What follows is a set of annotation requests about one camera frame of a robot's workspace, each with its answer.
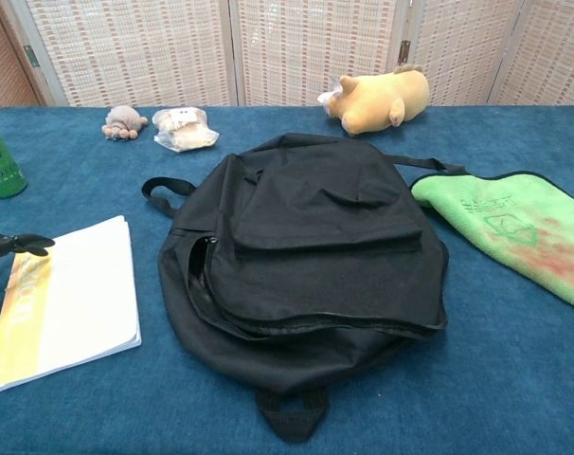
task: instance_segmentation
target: stack of paper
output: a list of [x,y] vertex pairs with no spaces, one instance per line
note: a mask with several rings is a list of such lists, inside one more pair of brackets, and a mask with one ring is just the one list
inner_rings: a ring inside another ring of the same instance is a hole
[[0,315],[0,391],[139,346],[129,227],[122,216],[16,254]]

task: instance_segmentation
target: table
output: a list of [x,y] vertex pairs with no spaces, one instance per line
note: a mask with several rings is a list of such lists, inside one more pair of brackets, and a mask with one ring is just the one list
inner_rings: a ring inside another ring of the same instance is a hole
[[[151,118],[157,109],[139,111]],[[312,440],[283,443],[253,388],[179,345],[156,269],[170,220],[140,187],[158,175],[200,184],[225,155],[284,133],[344,132],[320,107],[204,109],[220,138],[181,155],[153,142],[153,126],[135,141],[105,139],[104,108],[0,109],[0,134],[29,182],[0,199],[0,232],[54,237],[124,215],[142,332],[138,348],[0,392],[0,453],[574,453],[574,307],[431,212],[451,256],[447,330],[330,386],[332,406]],[[574,196],[574,106],[429,107],[358,138],[482,176],[541,173]],[[408,182],[424,174],[400,171]],[[0,259],[0,307],[11,261]]]

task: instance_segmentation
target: plastic bag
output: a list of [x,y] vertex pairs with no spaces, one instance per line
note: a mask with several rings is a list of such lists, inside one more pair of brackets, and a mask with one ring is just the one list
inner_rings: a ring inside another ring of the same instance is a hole
[[342,93],[344,92],[342,84],[340,83],[340,78],[332,76],[332,83],[333,83],[333,90],[331,92],[321,93],[316,99],[320,104],[323,105],[323,108],[325,109],[325,113],[327,115],[329,114],[329,107],[327,107],[327,105],[329,104],[329,100],[333,97],[341,97]]
[[152,123],[158,128],[154,141],[177,153],[211,147],[220,136],[207,127],[206,112],[196,107],[162,109]]

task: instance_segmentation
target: hinge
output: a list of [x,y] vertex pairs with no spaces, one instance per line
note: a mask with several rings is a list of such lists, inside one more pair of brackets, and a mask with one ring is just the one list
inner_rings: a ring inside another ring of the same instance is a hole
[[409,46],[411,42],[408,40],[401,41],[401,48],[399,49],[399,64],[406,64],[409,58]]
[[28,59],[30,60],[30,64],[32,65],[32,67],[38,68],[39,67],[39,61],[37,60],[37,56],[34,54],[34,50],[32,50],[32,47],[30,45],[25,45],[24,51],[25,51]]

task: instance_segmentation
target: small plush toy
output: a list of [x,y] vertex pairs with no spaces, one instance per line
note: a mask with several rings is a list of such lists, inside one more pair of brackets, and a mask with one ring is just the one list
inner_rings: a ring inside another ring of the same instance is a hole
[[101,131],[109,139],[135,139],[147,124],[148,119],[141,117],[133,107],[115,106],[106,116]]
[[413,65],[377,76],[342,76],[332,92],[318,97],[351,136],[399,126],[423,111],[429,99],[428,80]]

